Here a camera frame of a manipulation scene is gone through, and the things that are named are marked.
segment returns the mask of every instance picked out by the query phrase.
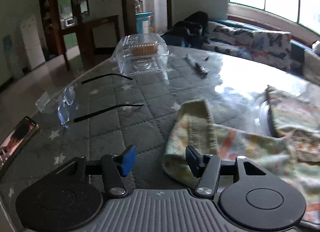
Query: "white refrigerator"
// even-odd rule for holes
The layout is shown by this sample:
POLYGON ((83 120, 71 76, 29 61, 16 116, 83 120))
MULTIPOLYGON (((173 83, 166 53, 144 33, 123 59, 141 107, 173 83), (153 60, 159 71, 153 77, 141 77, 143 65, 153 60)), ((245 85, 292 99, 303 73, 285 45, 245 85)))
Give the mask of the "white refrigerator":
POLYGON ((45 62, 36 25, 36 17, 32 15, 20 24, 25 49, 29 60, 29 69, 33 70, 45 62))

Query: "pen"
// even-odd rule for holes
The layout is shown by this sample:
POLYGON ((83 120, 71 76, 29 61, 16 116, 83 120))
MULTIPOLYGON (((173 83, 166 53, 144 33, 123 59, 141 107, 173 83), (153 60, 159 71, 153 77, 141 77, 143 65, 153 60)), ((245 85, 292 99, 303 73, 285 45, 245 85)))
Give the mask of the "pen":
POLYGON ((189 54, 187 54, 186 58, 191 63, 191 65, 193 65, 194 68, 201 74, 202 77, 206 77, 208 75, 208 71, 198 62, 195 62, 195 60, 189 54))

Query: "clear plastic clamshell box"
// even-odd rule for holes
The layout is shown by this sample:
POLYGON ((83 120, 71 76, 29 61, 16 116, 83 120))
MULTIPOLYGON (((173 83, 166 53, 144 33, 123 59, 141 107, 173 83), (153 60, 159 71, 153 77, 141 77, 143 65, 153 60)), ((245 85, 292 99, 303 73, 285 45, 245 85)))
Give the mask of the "clear plastic clamshell box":
POLYGON ((157 33, 135 34, 123 37, 118 43, 112 60, 121 74, 135 76, 167 69, 169 50, 157 33))

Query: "blue container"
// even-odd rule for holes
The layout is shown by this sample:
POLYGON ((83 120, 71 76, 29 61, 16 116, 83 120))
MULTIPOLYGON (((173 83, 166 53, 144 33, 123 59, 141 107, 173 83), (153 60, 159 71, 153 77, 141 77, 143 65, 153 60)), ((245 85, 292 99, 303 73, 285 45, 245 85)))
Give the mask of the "blue container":
POLYGON ((137 33, 150 33, 152 12, 136 13, 137 33))

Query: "pillow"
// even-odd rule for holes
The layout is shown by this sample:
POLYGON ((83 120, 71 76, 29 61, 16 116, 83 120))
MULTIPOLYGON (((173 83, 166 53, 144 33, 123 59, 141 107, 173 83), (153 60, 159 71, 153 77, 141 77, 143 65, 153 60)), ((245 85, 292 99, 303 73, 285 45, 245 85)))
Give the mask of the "pillow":
POLYGON ((304 50, 302 72, 307 80, 320 85, 320 57, 307 49, 304 50))
POLYGON ((291 33, 255 30, 251 45, 253 60, 281 70, 290 69, 291 33))

